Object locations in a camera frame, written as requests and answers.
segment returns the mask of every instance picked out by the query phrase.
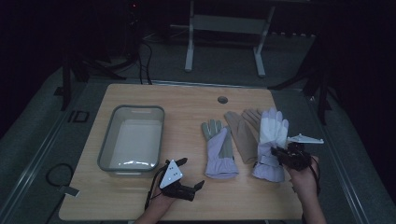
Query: white glove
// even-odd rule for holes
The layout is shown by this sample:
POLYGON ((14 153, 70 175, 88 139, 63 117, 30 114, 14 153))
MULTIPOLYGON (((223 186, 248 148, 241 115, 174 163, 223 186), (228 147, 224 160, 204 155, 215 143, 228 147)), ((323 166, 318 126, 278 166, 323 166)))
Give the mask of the white glove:
POLYGON ((285 181, 283 167, 279 164, 277 157, 272 155, 271 147, 285 147, 288 129, 289 122, 283 119, 282 112, 274 108, 262 112, 260 143, 257 148, 258 157, 253 170, 254 176, 272 182, 285 181))
POLYGON ((260 143, 276 141, 277 147, 285 148, 288 138, 289 122, 283 119, 282 112, 272 108, 262 112, 260 143))

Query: black device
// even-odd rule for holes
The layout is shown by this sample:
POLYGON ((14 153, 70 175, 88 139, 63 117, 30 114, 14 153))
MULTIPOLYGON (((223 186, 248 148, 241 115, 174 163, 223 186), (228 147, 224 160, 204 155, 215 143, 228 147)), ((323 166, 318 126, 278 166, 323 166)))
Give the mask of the black device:
POLYGON ((289 143, 288 148, 271 148, 271 153, 277 157, 281 164, 290 169, 301 171, 311 165, 311 154, 304 151, 303 143, 289 143))
MULTIPOLYGON (((187 162, 187 158, 183 158, 181 160, 175 161, 177 167, 185 164, 186 162, 187 162)), ((158 172, 155 174, 154 178, 152 179, 151 189, 148 192, 145 209, 147 209, 149 207, 149 201, 157 196, 157 195, 155 195, 155 196, 151 197, 151 194, 152 194, 157 176, 160 173, 162 173, 162 175, 161 175, 160 181, 158 181, 158 186, 160 187, 161 194, 171 197, 171 198, 178 198, 178 199, 188 200, 188 201, 192 202, 195 197, 195 192, 200 190, 202 188, 202 186, 204 185, 205 181, 203 180, 191 188, 191 187, 183 186, 180 183, 180 179, 178 179, 178 180, 172 182, 171 184, 167 185, 166 187, 161 188, 161 183, 163 182, 163 178, 165 177, 166 171, 168 170, 168 166, 170 165, 170 163, 171 162, 169 160, 166 160, 165 166, 160 168, 158 170, 158 172)))

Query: table leg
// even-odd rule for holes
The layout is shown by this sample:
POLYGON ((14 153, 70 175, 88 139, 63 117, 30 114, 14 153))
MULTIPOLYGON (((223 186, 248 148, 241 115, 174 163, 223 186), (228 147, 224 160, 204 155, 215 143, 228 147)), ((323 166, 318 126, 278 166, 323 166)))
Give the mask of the table leg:
POLYGON ((253 48, 254 59, 256 61, 257 73, 259 77, 265 76, 264 65, 262 64, 262 46, 264 45, 265 37, 268 35, 268 29, 270 28, 271 19, 274 16, 275 7, 271 7, 268 13, 267 20, 264 22, 262 27, 262 35, 260 38, 260 43, 257 47, 253 48))
POLYGON ((194 56, 194 1, 190 1, 190 25, 189 25, 189 46, 187 48, 186 66, 184 70, 190 72, 192 70, 192 60, 194 56))

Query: black equipment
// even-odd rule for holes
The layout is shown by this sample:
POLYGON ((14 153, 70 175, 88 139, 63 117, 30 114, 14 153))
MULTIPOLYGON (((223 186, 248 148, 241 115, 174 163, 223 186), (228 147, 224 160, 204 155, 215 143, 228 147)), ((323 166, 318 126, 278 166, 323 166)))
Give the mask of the black equipment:
POLYGON ((285 164, 290 169, 301 171, 311 165, 311 154, 304 151, 303 143, 289 143, 288 148, 271 148, 271 153, 277 156, 281 164, 285 164))

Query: round hole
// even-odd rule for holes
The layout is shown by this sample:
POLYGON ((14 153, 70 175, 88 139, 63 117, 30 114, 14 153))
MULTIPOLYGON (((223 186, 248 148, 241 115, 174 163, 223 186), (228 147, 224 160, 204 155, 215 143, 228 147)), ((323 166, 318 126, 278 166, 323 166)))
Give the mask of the round hole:
POLYGON ((221 103, 222 105, 225 105, 225 104, 227 104, 228 99, 225 96, 219 96, 218 102, 221 103))

